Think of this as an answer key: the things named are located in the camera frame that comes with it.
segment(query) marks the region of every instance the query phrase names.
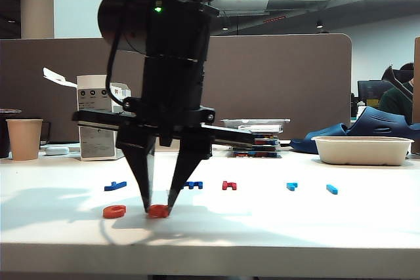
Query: small white object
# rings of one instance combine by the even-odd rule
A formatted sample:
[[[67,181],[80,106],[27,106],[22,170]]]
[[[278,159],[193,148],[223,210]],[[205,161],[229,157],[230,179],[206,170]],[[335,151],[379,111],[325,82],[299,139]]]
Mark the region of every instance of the small white object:
[[[45,79],[51,80],[52,82],[55,82],[59,85],[64,85],[66,87],[77,88],[77,85],[75,83],[67,81],[64,76],[59,75],[58,73],[53,72],[46,67],[43,68],[43,72]]]
[[[69,153],[68,147],[48,147],[45,148],[46,155],[64,155]]]
[[[318,136],[312,140],[321,161],[338,165],[401,165],[413,142],[406,138],[374,136]]]

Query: red object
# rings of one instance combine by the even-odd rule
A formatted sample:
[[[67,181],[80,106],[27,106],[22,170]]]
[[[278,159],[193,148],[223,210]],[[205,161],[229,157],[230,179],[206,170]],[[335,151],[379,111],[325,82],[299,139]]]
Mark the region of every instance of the red object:
[[[228,182],[226,180],[223,181],[222,190],[227,190],[228,187],[231,187],[232,190],[236,190],[236,183]]]
[[[167,218],[169,210],[167,205],[151,205],[148,211],[149,218]]]
[[[125,211],[126,209],[123,205],[109,206],[104,208],[103,217],[106,219],[119,218],[120,216],[124,216]]]

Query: person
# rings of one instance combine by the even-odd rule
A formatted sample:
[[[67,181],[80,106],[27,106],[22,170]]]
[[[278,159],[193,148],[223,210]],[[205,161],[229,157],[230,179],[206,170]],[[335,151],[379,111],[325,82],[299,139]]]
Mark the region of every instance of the person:
[[[400,70],[410,70],[413,69],[413,63],[405,64],[400,68]],[[411,78],[408,82],[403,83],[411,93],[413,92],[414,78]],[[378,110],[385,111],[387,113],[403,115],[406,118],[408,124],[412,122],[412,113],[413,113],[413,102],[407,99],[401,91],[397,88],[391,88],[386,91],[379,101]]]

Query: blue slipper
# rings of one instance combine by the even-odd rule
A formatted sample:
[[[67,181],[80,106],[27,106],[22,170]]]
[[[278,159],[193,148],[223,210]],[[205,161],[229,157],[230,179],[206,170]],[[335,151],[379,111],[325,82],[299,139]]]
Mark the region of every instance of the blue slipper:
[[[403,115],[368,106],[350,128],[340,123],[312,131],[304,139],[292,139],[290,146],[300,152],[318,154],[315,141],[311,140],[316,136],[389,136],[416,139],[420,138],[420,123],[408,125]]]

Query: paper cup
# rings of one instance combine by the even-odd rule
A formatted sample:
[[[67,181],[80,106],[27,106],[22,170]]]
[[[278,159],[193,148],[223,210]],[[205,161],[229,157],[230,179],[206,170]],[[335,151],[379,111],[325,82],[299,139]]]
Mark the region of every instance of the paper cup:
[[[17,161],[38,158],[42,119],[6,119],[12,158]]]

